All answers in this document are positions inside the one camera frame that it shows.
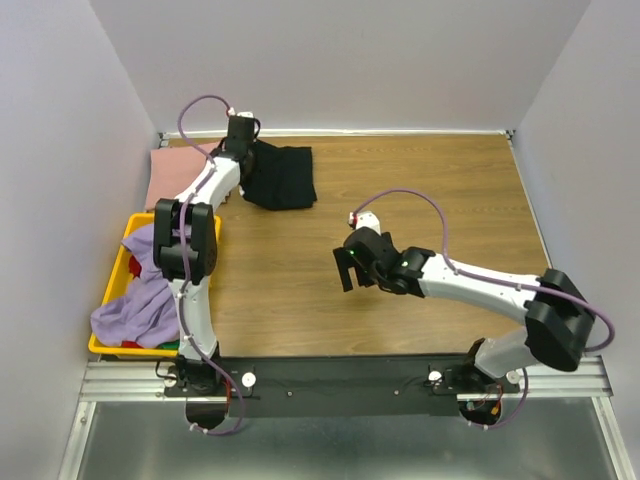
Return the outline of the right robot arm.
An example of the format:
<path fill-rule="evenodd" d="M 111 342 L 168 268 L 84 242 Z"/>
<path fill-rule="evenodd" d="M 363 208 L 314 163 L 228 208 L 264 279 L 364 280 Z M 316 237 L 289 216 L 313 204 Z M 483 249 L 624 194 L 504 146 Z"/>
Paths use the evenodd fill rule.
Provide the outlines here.
<path fill-rule="evenodd" d="M 574 372 L 595 316 L 568 276 L 513 275 L 448 261 L 434 251 L 397 250 L 389 233 L 363 227 L 333 251 L 342 288 L 376 286 L 395 295 L 459 301 L 506 316 L 520 329 L 480 338 L 450 378 L 463 392 L 484 392 L 515 370 L 542 364 Z"/>

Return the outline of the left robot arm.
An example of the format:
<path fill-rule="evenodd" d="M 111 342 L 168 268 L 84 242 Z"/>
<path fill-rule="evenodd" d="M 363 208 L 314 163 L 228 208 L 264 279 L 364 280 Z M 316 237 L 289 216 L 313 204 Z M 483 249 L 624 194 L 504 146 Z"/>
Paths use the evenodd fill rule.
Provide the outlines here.
<path fill-rule="evenodd" d="M 210 277 L 216 267 L 215 213 L 231 191 L 249 176 L 260 121 L 251 112 L 231 112 L 219 146 L 204 151 L 195 180 L 173 199 L 160 199 L 154 211 L 153 260 L 168 281 L 179 322 L 178 379 L 201 395 L 234 380 L 215 364 L 219 342 L 212 327 Z"/>

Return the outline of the black t-shirt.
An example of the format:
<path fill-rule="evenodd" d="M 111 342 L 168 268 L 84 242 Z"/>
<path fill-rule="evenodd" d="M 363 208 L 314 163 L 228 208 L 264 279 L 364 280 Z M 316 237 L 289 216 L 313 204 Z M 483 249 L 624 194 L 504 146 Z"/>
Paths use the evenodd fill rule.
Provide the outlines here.
<path fill-rule="evenodd" d="M 242 198 L 271 211 L 312 208 L 317 201 L 309 146 L 278 147 L 258 140 L 255 163 L 241 184 Z"/>

